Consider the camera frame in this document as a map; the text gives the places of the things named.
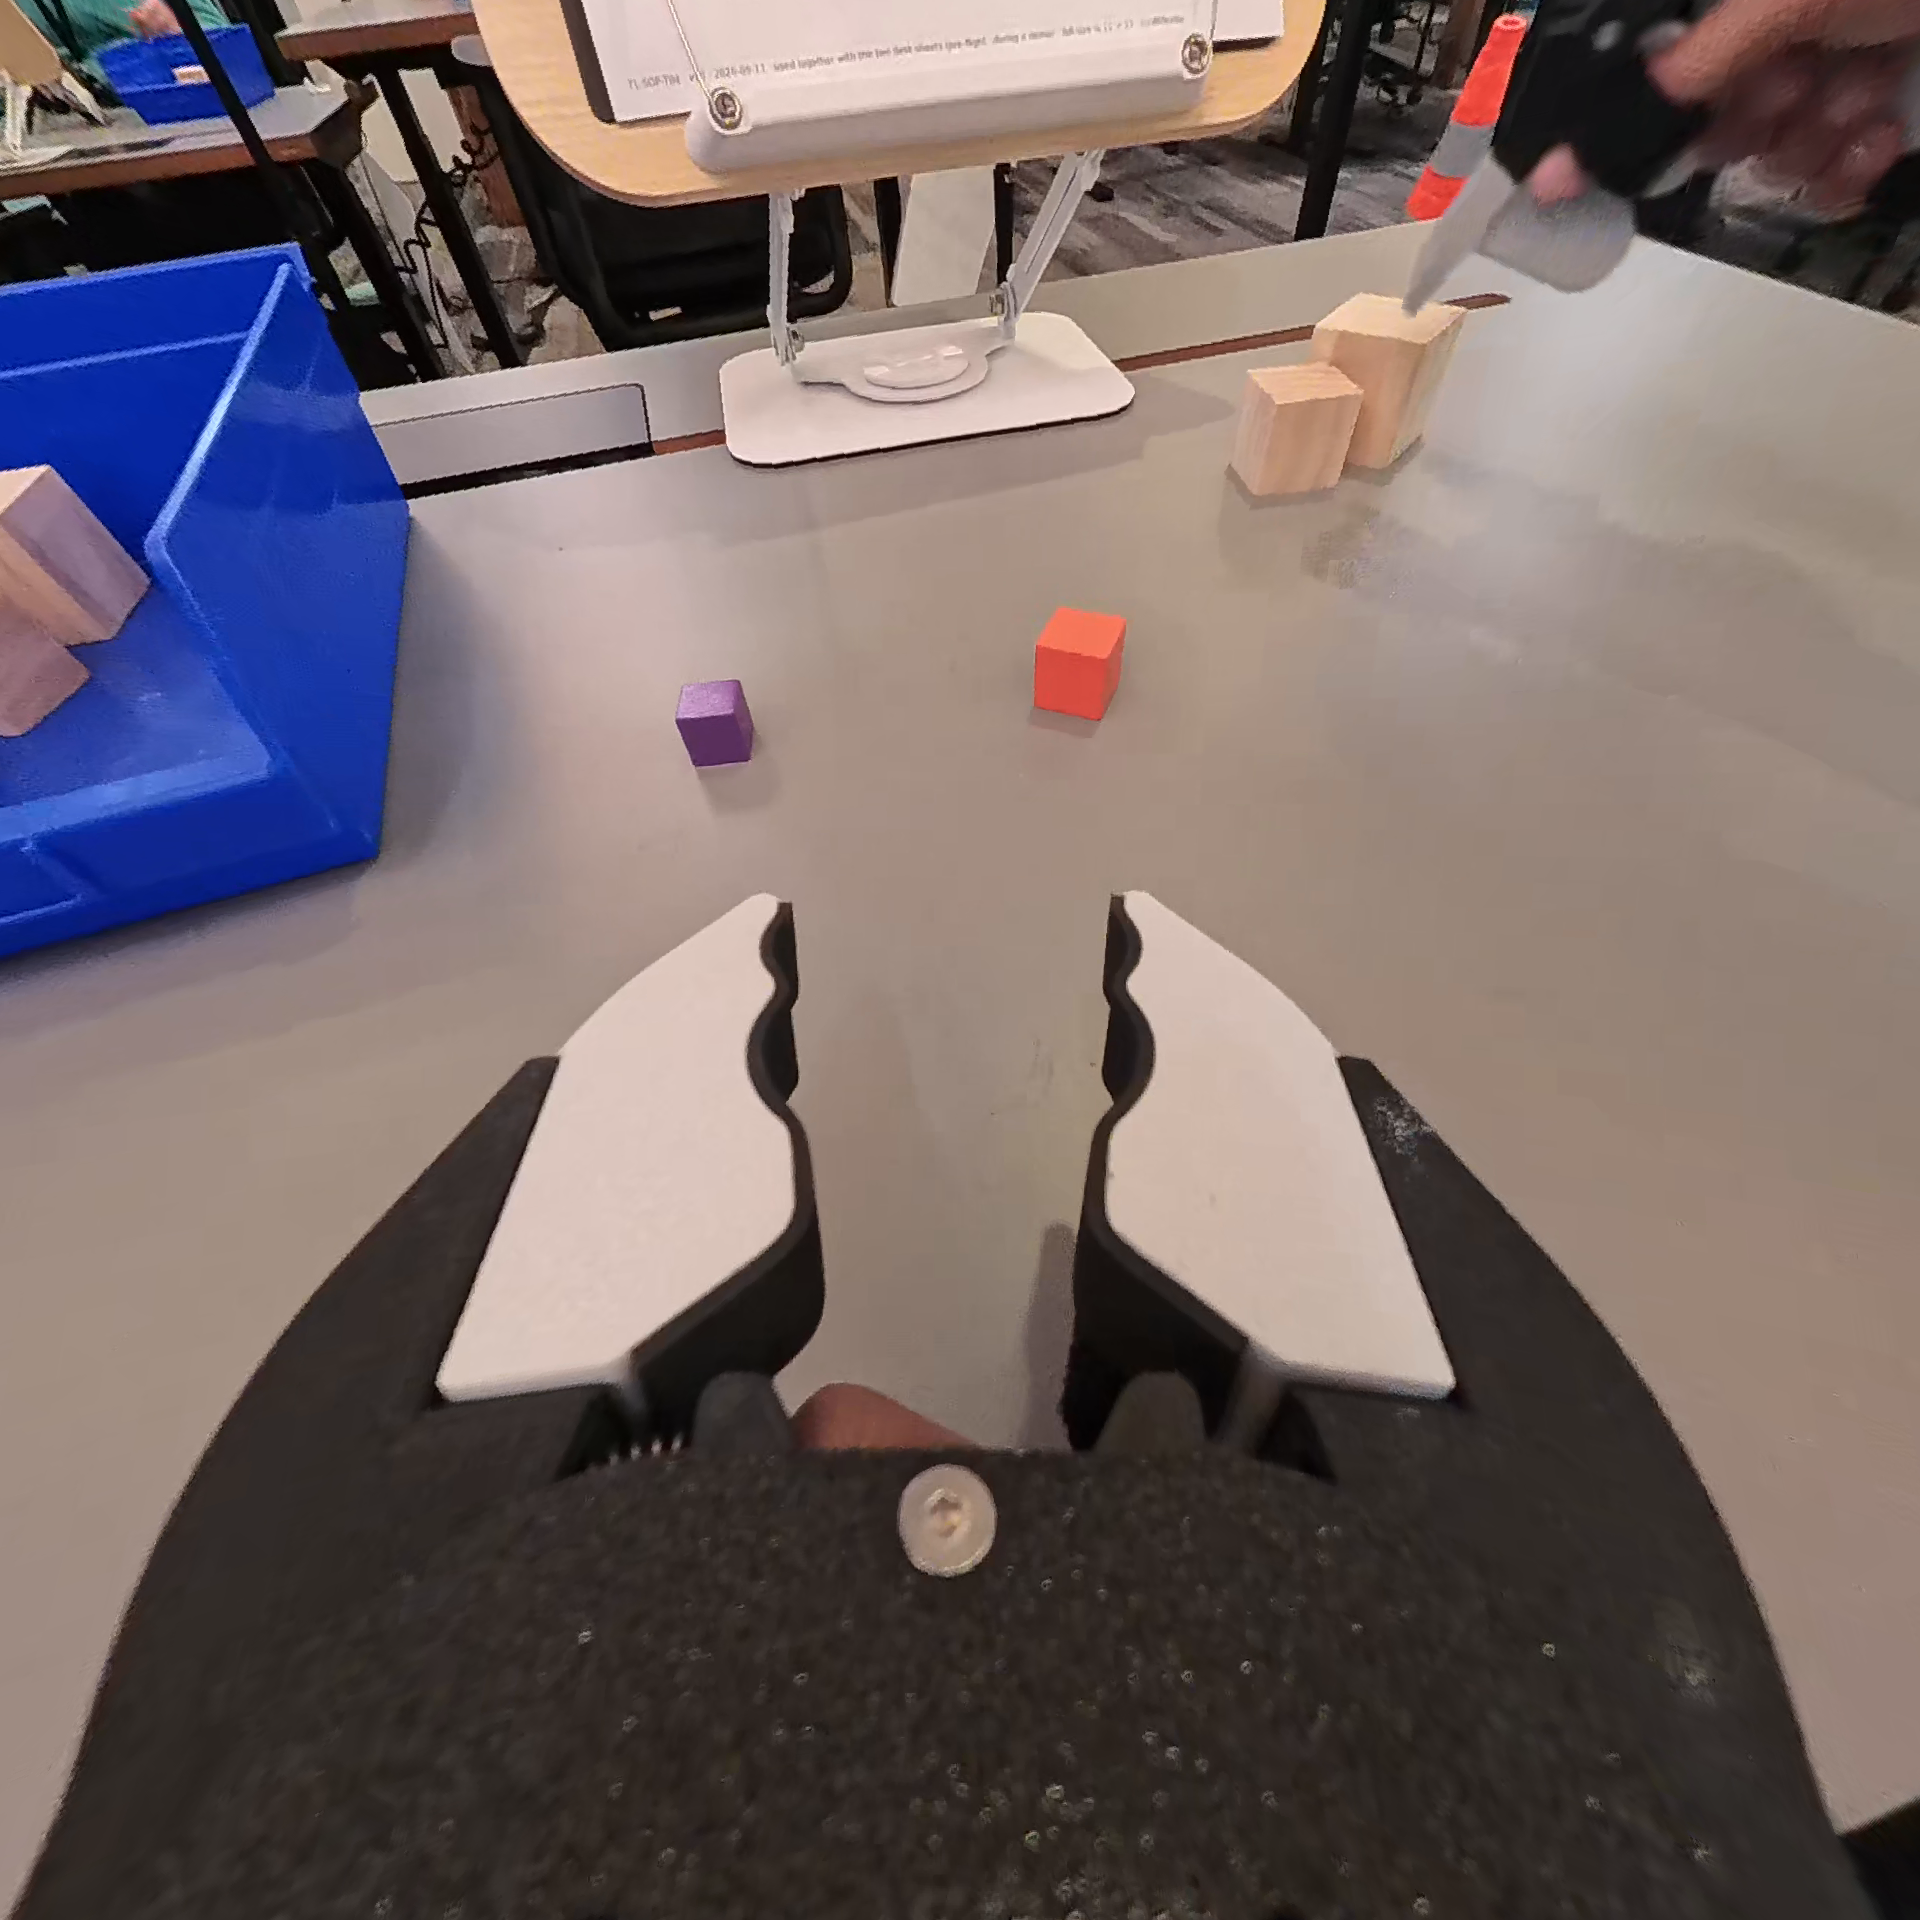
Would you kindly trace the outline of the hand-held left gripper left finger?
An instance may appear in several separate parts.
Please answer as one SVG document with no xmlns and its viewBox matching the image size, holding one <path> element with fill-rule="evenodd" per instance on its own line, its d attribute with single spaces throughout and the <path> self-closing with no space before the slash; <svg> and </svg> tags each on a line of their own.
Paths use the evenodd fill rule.
<svg viewBox="0 0 1920 1920">
<path fill-rule="evenodd" d="M 795 907 L 758 891 L 565 1042 L 437 1376 L 448 1404 L 609 1387 L 688 1419 L 776 1379 L 826 1274 L 795 1011 Z"/>
</svg>

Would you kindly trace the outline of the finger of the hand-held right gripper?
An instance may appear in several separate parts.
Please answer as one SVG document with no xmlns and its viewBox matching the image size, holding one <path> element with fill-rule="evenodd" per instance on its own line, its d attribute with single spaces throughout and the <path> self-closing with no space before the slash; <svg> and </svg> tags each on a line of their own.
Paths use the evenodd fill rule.
<svg viewBox="0 0 1920 1920">
<path fill-rule="evenodd" d="M 1452 203 L 1433 222 L 1413 261 L 1405 311 L 1416 316 L 1439 296 L 1449 275 L 1478 251 L 1489 228 L 1512 200 L 1518 184 L 1500 164 L 1478 164 Z"/>
</svg>

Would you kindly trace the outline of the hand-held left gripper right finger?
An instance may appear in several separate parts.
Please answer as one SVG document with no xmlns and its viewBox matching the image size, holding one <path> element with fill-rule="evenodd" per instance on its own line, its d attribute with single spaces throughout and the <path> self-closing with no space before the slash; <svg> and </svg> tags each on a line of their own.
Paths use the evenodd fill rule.
<svg viewBox="0 0 1920 1920">
<path fill-rule="evenodd" d="M 1151 891 L 1111 900 L 1099 1118 L 1072 1250 L 1067 1416 L 1149 1374 L 1207 1419 L 1294 1386 L 1442 1401 L 1459 1379 L 1342 1056 Z"/>
</svg>

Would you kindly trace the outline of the large wooden cube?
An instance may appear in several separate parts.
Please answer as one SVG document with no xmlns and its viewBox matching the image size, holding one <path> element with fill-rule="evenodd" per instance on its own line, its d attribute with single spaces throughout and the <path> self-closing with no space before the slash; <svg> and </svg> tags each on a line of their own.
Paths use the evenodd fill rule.
<svg viewBox="0 0 1920 1920">
<path fill-rule="evenodd" d="M 65 645 L 122 633 L 152 580 L 48 464 L 3 472 L 3 605 Z"/>
<path fill-rule="evenodd" d="M 1409 310 L 1394 296 L 1356 293 L 1315 323 L 1311 353 L 1361 390 L 1346 467 L 1393 467 L 1426 433 L 1468 316 L 1447 299 Z"/>
</svg>

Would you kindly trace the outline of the medium wooden cube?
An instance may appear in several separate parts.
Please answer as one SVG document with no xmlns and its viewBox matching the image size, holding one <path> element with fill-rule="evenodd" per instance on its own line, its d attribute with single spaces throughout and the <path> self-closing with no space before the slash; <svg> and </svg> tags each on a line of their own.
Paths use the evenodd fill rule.
<svg viewBox="0 0 1920 1920">
<path fill-rule="evenodd" d="M 1253 368 L 1239 402 L 1232 476 L 1254 499 L 1331 491 L 1363 405 L 1364 388 L 1331 362 Z"/>
<path fill-rule="evenodd" d="M 4 739 L 34 731 L 91 679 L 85 660 L 37 620 L 3 607 L 3 716 Z"/>
</svg>

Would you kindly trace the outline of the red wooden cube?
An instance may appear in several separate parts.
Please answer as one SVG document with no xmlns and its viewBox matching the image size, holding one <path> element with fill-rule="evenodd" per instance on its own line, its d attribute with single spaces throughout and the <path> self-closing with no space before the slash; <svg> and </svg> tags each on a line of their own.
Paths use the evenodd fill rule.
<svg viewBox="0 0 1920 1920">
<path fill-rule="evenodd" d="M 1121 613 L 1059 605 L 1035 643 L 1033 708 L 1101 721 L 1122 682 L 1129 629 Z"/>
</svg>

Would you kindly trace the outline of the blue plastic bin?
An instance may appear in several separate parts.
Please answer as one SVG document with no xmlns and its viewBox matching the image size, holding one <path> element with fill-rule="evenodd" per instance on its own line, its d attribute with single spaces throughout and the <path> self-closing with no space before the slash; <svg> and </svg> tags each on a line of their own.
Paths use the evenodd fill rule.
<svg viewBox="0 0 1920 1920">
<path fill-rule="evenodd" d="M 413 518 L 304 254 L 7 285 L 3 453 L 152 578 L 4 742 L 3 953 L 372 860 Z"/>
</svg>

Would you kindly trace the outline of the person's right hand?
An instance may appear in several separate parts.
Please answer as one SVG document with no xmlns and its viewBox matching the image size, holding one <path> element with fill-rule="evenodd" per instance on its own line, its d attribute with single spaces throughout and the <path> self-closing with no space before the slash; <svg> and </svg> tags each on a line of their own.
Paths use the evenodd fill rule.
<svg viewBox="0 0 1920 1920">
<path fill-rule="evenodd" d="M 1704 4 L 1649 73 L 1707 124 L 1682 164 L 1764 157 L 1835 205 L 1860 200 L 1908 148 L 1916 4 Z"/>
</svg>

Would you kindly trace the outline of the orange striped traffic cone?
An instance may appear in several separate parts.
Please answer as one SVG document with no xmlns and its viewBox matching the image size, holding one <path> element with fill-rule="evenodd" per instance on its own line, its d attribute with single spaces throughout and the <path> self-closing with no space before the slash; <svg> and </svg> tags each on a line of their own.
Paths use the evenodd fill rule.
<svg viewBox="0 0 1920 1920">
<path fill-rule="evenodd" d="M 1405 201 L 1410 222 L 1439 222 L 1489 157 L 1531 16 L 1499 13 L 1468 68 L 1444 132 Z"/>
</svg>

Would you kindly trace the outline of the white folding stand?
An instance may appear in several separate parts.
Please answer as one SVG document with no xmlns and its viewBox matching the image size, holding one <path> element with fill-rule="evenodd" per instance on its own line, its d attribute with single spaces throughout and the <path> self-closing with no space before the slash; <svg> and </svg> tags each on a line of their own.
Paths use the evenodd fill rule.
<svg viewBox="0 0 1920 1920">
<path fill-rule="evenodd" d="M 932 140 L 1045 132 L 1114 109 L 1180 109 L 1211 73 L 1215 52 L 1191 37 L 1183 53 L 1205 65 L 1187 82 L 1133 78 L 1048 84 L 1035 93 L 992 93 L 966 82 L 950 100 L 884 104 L 876 80 L 813 84 L 742 114 L 716 93 L 686 116 L 684 146 L 712 175 L 816 157 L 837 146 L 891 146 L 896 135 Z M 1133 383 L 1097 350 L 1050 360 L 1021 345 L 1021 323 L 1055 251 L 1090 194 L 1102 150 L 1060 157 L 1039 214 L 992 290 L 987 318 L 847 333 L 807 344 L 791 316 L 791 249 L 801 194 L 772 194 L 772 345 L 722 366 L 729 452 L 753 467 L 787 467 L 849 453 L 887 452 L 979 432 L 1095 419 L 1124 409 Z"/>
</svg>

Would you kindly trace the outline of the white instruction sheet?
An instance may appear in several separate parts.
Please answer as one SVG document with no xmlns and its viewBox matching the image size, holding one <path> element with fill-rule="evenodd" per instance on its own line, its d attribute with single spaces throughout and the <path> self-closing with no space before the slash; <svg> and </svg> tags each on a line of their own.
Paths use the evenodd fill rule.
<svg viewBox="0 0 1920 1920">
<path fill-rule="evenodd" d="M 744 116 L 813 84 L 876 82 L 883 104 L 965 84 L 1191 82 L 1208 52 L 1279 40 L 1283 2 L 587 2 L 575 4 L 603 114 L 619 126 L 731 96 Z"/>
</svg>

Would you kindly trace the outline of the black office chair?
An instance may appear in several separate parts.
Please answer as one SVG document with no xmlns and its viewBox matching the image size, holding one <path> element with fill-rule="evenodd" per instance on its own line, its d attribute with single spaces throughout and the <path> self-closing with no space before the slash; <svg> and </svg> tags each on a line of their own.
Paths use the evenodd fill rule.
<svg viewBox="0 0 1920 1920">
<path fill-rule="evenodd" d="M 582 311 L 604 348 L 767 330 L 775 283 L 767 196 L 619 201 L 562 168 L 498 86 L 478 89 L 478 107 L 540 274 Z"/>
</svg>

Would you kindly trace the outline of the brown wooden desk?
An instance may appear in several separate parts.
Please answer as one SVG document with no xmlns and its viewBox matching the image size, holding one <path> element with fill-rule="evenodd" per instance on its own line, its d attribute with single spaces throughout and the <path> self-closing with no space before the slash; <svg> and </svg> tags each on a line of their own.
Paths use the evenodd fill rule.
<svg viewBox="0 0 1920 1920">
<path fill-rule="evenodd" d="M 298 179 L 312 166 L 345 169 L 366 148 L 364 120 L 378 102 L 369 82 L 288 86 L 250 109 L 257 141 L 273 166 Z M 71 124 L 30 133 L 4 150 L 3 201 L 60 197 L 137 184 L 249 174 L 254 155 L 225 116 L 146 126 L 131 109 L 105 126 Z"/>
</svg>

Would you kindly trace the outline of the small blue bin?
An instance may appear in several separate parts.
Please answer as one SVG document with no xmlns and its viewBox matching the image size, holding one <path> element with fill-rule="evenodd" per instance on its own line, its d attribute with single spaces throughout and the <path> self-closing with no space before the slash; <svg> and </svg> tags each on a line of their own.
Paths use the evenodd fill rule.
<svg viewBox="0 0 1920 1920">
<path fill-rule="evenodd" d="M 277 80 L 247 21 L 205 27 L 205 40 L 247 109 L 274 97 Z M 103 47 L 96 63 L 118 102 L 149 128 L 228 116 L 221 87 L 185 34 L 121 40 Z"/>
</svg>

